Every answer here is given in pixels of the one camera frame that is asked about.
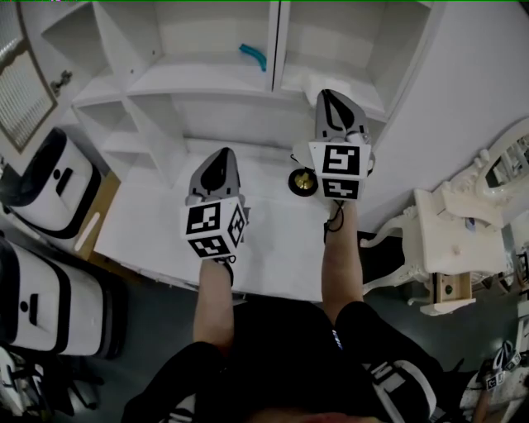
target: cable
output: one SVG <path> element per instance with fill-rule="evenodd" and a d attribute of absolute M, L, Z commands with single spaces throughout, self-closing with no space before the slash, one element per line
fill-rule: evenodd
<path fill-rule="evenodd" d="M 230 263 L 232 264 L 235 263 L 236 261 L 235 255 L 230 255 L 229 257 L 222 257 L 220 259 L 213 259 L 213 261 L 221 264 L 222 266 L 226 268 L 226 270 L 230 274 L 230 285 L 233 286 L 233 270 L 231 269 Z"/>
<path fill-rule="evenodd" d="M 343 210 L 342 207 L 343 207 L 345 201 L 341 201 L 341 202 L 338 202 L 337 200 L 333 200 L 333 201 L 338 206 L 338 210 L 336 210 L 336 213 L 335 213 L 335 215 L 334 215 L 334 217 L 332 219 L 327 220 L 323 224 L 323 244 L 325 244 L 325 242 L 326 242 L 327 232 L 337 232 L 344 225 L 344 210 Z M 336 229 L 329 229 L 329 225 L 338 218 L 338 215 L 341 215 L 340 226 L 338 226 Z"/>

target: wooden board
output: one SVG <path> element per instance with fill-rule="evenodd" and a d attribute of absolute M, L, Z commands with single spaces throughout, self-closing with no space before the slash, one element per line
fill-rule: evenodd
<path fill-rule="evenodd" d="M 112 204 L 112 200 L 116 195 L 119 185 L 120 180 L 113 172 L 110 172 L 108 176 L 102 181 L 98 193 L 93 199 L 92 206 L 90 206 L 90 208 L 88 209 L 88 213 L 84 218 L 83 224 L 81 225 L 81 229 L 77 237 L 75 238 L 76 243 L 82 236 L 84 230 L 88 226 L 88 223 L 92 220 L 94 214 L 99 213 L 100 216 L 92 231 L 81 246 L 80 250 L 75 253 L 75 255 L 77 255 L 83 260 L 89 261 L 88 259 L 90 258 L 90 254 L 93 252 L 93 247 L 95 246 L 96 241 L 98 240 L 98 235 L 99 231 L 101 230 L 102 223 L 104 222 L 105 217 L 107 216 L 108 209 Z"/>
<path fill-rule="evenodd" d="M 101 269 L 105 269 L 110 273 L 114 273 L 127 282 L 140 283 L 145 279 L 145 276 L 140 275 L 134 270 L 127 269 L 126 267 L 121 266 L 118 262 L 109 259 L 102 254 L 96 253 L 95 251 L 90 254 L 88 262 L 98 266 Z"/>
<path fill-rule="evenodd" d="M 448 286 L 452 287 L 450 294 L 446 291 Z M 437 302 L 472 299 L 470 272 L 455 275 L 438 273 L 436 290 Z"/>

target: white cabinet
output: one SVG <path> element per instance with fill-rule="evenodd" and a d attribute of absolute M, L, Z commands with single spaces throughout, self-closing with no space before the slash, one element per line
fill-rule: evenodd
<path fill-rule="evenodd" d="M 274 89 L 318 74 L 387 121 L 426 39 L 427 2 L 281 2 Z"/>
<path fill-rule="evenodd" d="M 67 112 L 121 181 L 172 187 L 188 138 L 289 149 L 314 134 L 318 75 L 358 102 L 374 142 L 435 28 L 429 2 L 52 2 L 22 15 L 47 83 L 73 76 L 31 142 Z M 266 56 L 266 69 L 239 51 Z M 0 154 L 7 161 L 12 154 Z M 18 160 L 23 169 L 26 160 Z"/>

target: black round base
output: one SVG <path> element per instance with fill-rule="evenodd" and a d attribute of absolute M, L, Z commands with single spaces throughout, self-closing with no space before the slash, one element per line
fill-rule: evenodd
<path fill-rule="evenodd" d="M 305 173 L 307 173 L 308 177 L 312 180 L 312 186 L 310 188 L 300 188 L 296 184 L 296 177 L 303 176 Z M 317 191 L 316 175 L 310 169 L 296 169 L 288 177 L 288 187 L 290 188 L 290 191 L 300 197 L 310 197 Z"/>

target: dark gray floor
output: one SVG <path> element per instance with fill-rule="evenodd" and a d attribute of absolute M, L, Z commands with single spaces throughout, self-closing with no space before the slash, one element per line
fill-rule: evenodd
<path fill-rule="evenodd" d="M 195 292 L 150 281 L 127 286 L 129 317 L 122 355 L 113 361 L 88 361 L 105 380 L 98 389 L 102 398 L 99 408 L 80 411 L 74 418 L 59 413 L 55 421 L 120 421 L 126 402 L 142 391 L 167 359 L 191 342 Z M 436 357 L 445 369 L 466 358 L 463 369 L 471 370 L 493 352 L 499 340 L 515 340 L 516 296 L 481 302 L 438 317 L 423 315 L 419 306 L 409 307 L 403 291 L 396 288 L 375 290 L 366 301 L 386 321 Z"/>

